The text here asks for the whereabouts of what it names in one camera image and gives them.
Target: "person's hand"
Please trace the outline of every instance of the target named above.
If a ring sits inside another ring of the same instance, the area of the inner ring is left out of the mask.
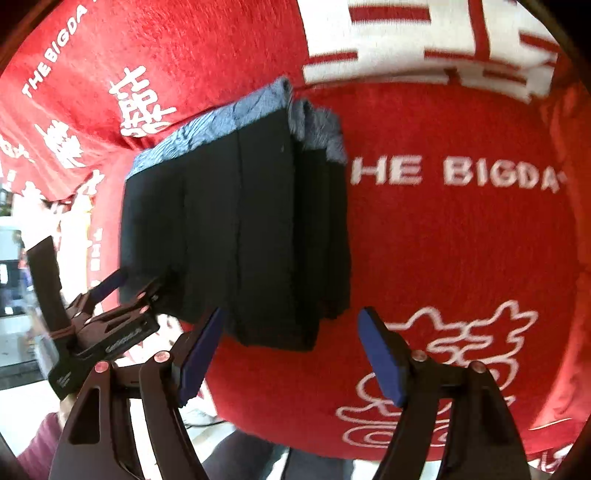
[[[70,395],[68,395],[66,398],[64,398],[60,402],[60,409],[57,412],[57,422],[60,424],[60,427],[62,430],[64,429],[64,426],[66,425],[68,417],[70,416],[70,412],[72,411],[72,408],[74,407],[74,403],[76,403],[76,398],[77,398],[77,395],[74,395],[73,393],[71,393]]]

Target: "folded black fabric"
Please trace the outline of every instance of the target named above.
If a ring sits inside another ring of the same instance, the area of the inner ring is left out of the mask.
[[[120,259],[129,281],[120,301],[172,270],[178,285],[157,303],[160,313],[195,323],[222,307],[226,331],[244,345],[314,347],[320,319],[349,304],[346,184],[327,153],[338,153],[338,141],[311,148],[328,143],[310,135],[310,123],[296,135],[291,108],[248,122],[234,110],[231,128],[204,136],[190,125],[191,135],[177,131],[138,156],[125,186]],[[304,110],[310,119],[314,110]],[[334,121],[323,111],[322,128],[312,126],[331,139],[326,118]]]

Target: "blue gripper pad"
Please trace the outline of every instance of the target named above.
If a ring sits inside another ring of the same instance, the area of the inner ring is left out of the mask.
[[[386,328],[371,307],[362,309],[357,321],[359,339],[384,397],[403,408],[408,397],[410,349],[399,334]]]
[[[93,303],[99,303],[119,288],[127,280],[127,270],[120,268],[115,270],[96,287],[90,289],[90,299]]]
[[[180,407],[184,407],[191,398],[195,398],[199,393],[205,373],[222,337],[225,316],[222,309],[216,309],[212,313],[203,333],[187,357],[181,371],[178,389]]]

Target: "white embroidered pattern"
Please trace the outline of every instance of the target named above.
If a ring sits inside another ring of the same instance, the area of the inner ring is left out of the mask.
[[[80,195],[96,195],[97,185],[105,179],[105,175],[98,169],[92,171],[92,177],[86,180],[76,192]]]
[[[506,310],[509,313],[510,321],[520,323],[520,326],[512,329],[505,338],[509,349],[501,354],[492,356],[485,356],[485,354],[481,358],[478,358],[479,351],[490,347],[495,339],[492,335],[478,335],[478,331],[475,330],[479,327],[492,325],[499,320]],[[437,355],[438,359],[445,364],[454,364],[461,367],[465,367],[471,361],[478,359],[489,366],[491,374],[499,384],[500,389],[504,390],[511,385],[517,376],[519,362],[515,358],[515,355],[523,348],[525,338],[522,334],[536,322],[538,312],[533,310],[520,312],[519,303],[516,300],[508,300],[502,303],[490,318],[477,319],[471,322],[444,323],[441,313],[436,308],[423,307],[414,313],[407,322],[386,323],[386,327],[393,331],[405,331],[413,327],[415,322],[422,317],[428,318],[434,329],[445,335],[431,341],[427,345],[426,351],[428,353]],[[507,370],[507,373],[503,376],[498,368],[491,368],[495,365],[499,367],[501,365],[505,366],[504,370]],[[398,418],[401,412],[394,410],[394,403],[391,400],[374,397],[368,393],[366,386],[372,379],[375,379],[374,373],[364,376],[356,386],[358,397],[367,402],[367,405],[363,407],[339,407],[335,415],[343,421],[357,424],[343,434],[342,439],[345,443],[359,447],[387,448],[398,424]],[[515,396],[509,395],[505,397],[505,400],[510,406],[515,401]],[[437,412],[434,440],[431,443],[432,447],[445,446],[447,427],[449,426],[449,418],[445,417],[449,415],[448,411],[451,406],[451,402],[448,402]],[[379,413],[383,419],[368,420],[360,418],[363,412],[372,411],[373,409],[376,409],[376,413]]]
[[[550,91],[557,54],[548,45],[556,42],[517,2],[481,0],[480,14],[466,1],[450,0],[298,0],[298,5],[310,55],[302,69],[308,84],[363,77],[446,84],[444,72],[453,69],[464,86],[524,102]],[[426,17],[405,17],[402,12],[397,18],[376,11],[365,18],[355,15],[372,8],[414,9]],[[474,25],[479,22],[486,26],[486,51],[476,41]],[[546,46],[532,46],[523,34]]]
[[[109,93],[115,95],[119,102],[123,122],[121,123],[121,135],[124,137],[141,138],[146,135],[154,135],[162,131],[170,122],[163,121],[169,113],[177,111],[175,107],[162,110],[158,101],[158,95],[150,86],[148,79],[138,81],[146,72],[146,67],[140,65],[135,70],[123,69],[125,76],[117,84],[111,82]]]
[[[76,160],[76,158],[82,158],[84,151],[80,147],[78,137],[68,135],[70,127],[67,124],[52,120],[46,131],[37,124],[35,124],[35,128],[43,136],[45,145],[53,152],[62,167],[86,167],[82,162]]]

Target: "metal screw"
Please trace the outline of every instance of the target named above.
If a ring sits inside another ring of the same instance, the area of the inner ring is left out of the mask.
[[[104,360],[102,362],[98,362],[95,365],[95,372],[98,374],[106,372],[108,369],[109,369],[109,362],[105,362]]]
[[[154,355],[154,361],[157,364],[163,364],[169,358],[170,352],[167,352],[166,350],[162,350],[161,352],[158,352],[156,355]]]
[[[416,360],[417,362],[424,362],[425,360],[427,360],[427,358],[429,358],[427,354],[422,350],[413,350],[411,356],[413,360]]]
[[[486,365],[485,365],[485,364],[483,364],[482,362],[478,362],[478,361],[476,361],[476,362],[472,362],[472,363],[470,364],[470,366],[472,367],[472,369],[473,369],[475,372],[478,372],[478,373],[480,373],[480,374],[483,374],[484,372],[486,372]]]

